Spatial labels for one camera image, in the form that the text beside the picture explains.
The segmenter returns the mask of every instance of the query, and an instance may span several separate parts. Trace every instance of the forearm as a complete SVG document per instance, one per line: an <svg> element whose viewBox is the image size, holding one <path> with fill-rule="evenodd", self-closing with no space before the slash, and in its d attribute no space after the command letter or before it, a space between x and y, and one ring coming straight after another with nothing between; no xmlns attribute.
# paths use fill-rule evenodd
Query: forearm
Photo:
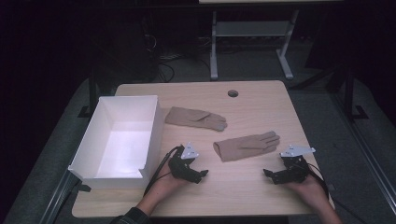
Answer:
<svg viewBox="0 0 396 224"><path fill-rule="evenodd" d="M150 217L159 202L155 195L148 193L136 207Z"/></svg>
<svg viewBox="0 0 396 224"><path fill-rule="evenodd" d="M124 216L119 216L111 224L150 224L149 216L137 207L131 208Z"/></svg>
<svg viewBox="0 0 396 224"><path fill-rule="evenodd" d="M340 217L335 213L330 203L313 207L322 224L342 224Z"/></svg>

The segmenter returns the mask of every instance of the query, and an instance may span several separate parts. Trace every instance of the sleeve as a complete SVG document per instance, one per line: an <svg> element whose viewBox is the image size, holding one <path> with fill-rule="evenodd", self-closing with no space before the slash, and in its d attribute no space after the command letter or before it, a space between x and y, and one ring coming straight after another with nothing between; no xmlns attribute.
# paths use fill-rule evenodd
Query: sleeve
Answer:
<svg viewBox="0 0 396 224"><path fill-rule="evenodd" d="M151 222L144 212L133 207L124 216L114 218L110 224L151 224Z"/></svg>

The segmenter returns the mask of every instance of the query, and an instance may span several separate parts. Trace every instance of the white box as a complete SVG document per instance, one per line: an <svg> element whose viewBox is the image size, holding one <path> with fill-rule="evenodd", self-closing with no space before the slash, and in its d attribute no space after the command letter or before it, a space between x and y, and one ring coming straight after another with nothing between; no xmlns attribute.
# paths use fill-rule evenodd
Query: white box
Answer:
<svg viewBox="0 0 396 224"><path fill-rule="evenodd" d="M100 97L68 170L92 189L143 189L158 167L158 96Z"/></svg>

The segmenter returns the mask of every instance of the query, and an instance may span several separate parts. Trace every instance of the glove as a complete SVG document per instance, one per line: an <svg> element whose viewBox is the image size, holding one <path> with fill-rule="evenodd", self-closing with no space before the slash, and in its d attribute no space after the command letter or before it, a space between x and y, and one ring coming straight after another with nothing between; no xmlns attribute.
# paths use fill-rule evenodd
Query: glove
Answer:
<svg viewBox="0 0 396 224"><path fill-rule="evenodd" d="M213 148L222 161L237 161L275 151L279 138L271 131L215 142Z"/></svg>
<svg viewBox="0 0 396 224"><path fill-rule="evenodd" d="M165 123L197 128L213 129L218 132L227 127L225 118L203 110L186 109L172 106Z"/></svg>

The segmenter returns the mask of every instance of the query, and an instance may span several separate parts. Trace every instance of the dark background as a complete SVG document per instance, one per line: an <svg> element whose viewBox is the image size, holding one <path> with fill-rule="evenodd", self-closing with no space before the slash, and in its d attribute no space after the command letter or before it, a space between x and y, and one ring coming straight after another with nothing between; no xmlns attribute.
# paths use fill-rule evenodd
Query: dark background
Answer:
<svg viewBox="0 0 396 224"><path fill-rule="evenodd" d="M330 9L320 23L310 20L317 12L302 11L293 38L314 35L316 42L307 65L321 69L335 63L350 66L395 124L396 3L356 2L346 1L345 6ZM166 11L158 11L146 27L141 27L137 24L146 12L104 13L77 6L97 3L0 2L0 220L83 80L92 72L99 74L96 81L102 94L122 82L150 82L157 75L156 56L145 50L145 32L154 30L166 44L180 45L181 50L192 54L194 38L210 33L210 27L202 28L203 23L210 22L210 12L178 12L186 14L186 20L178 21ZM122 50L126 35L136 39L133 46L127 46L136 49L135 53ZM101 63L114 55L113 63ZM100 76L102 73L117 75Z"/></svg>

